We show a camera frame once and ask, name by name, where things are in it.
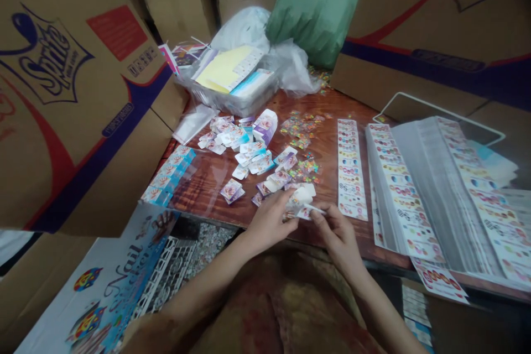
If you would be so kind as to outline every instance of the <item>white plastic bag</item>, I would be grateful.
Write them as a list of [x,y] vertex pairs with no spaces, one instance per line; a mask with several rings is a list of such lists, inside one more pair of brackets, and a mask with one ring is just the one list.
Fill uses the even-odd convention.
[[293,39],[272,46],[267,60],[273,65],[280,63],[285,66],[280,76],[280,88],[290,97],[304,97],[319,91],[320,82],[308,73],[308,55],[293,43]]
[[266,37],[266,24],[271,12],[262,7],[247,7],[225,23],[212,39],[210,47],[227,51],[243,45],[250,45],[269,52],[269,40]]

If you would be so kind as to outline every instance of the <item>yellow paper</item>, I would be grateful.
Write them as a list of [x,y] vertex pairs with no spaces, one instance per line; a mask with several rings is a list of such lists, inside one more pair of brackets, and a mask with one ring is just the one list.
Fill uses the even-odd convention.
[[251,46],[241,46],[216,55],[195,80],[211,90],[229,93],[230,86],[240,76],[233,71],[251,52]]

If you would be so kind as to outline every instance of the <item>green bag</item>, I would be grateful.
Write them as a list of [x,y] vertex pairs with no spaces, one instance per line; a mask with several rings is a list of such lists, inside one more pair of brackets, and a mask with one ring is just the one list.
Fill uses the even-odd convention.
[[293,38],[308,61],[333,69],[358,0],[277,0],[265,28],[271,44]]

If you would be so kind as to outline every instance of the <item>hand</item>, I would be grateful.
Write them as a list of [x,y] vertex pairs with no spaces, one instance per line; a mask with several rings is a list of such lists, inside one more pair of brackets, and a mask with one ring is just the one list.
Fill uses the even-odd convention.
[[253,221],[251,221],[247,231],[244,232],[254,256],[286,239],[299,226],[298,218],[292,218],[282,223],[286,204],[294,192],[295,189],[279,190],[258,208]]
[[341,214],[336,205],[321,202],[313,206],[326,212],[326,216],[323,216],[312,210],[310,217],[319,228],[334,264],[352,283],[357,279],[357,275],[366,271],[356,242],[354,226]]

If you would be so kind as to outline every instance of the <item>red square label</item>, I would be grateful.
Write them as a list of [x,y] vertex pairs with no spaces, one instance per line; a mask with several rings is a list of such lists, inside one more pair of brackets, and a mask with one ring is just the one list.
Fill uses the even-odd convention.
[[89,18],[87,23],[118,61],[123,61],[148,39],[127,5]]

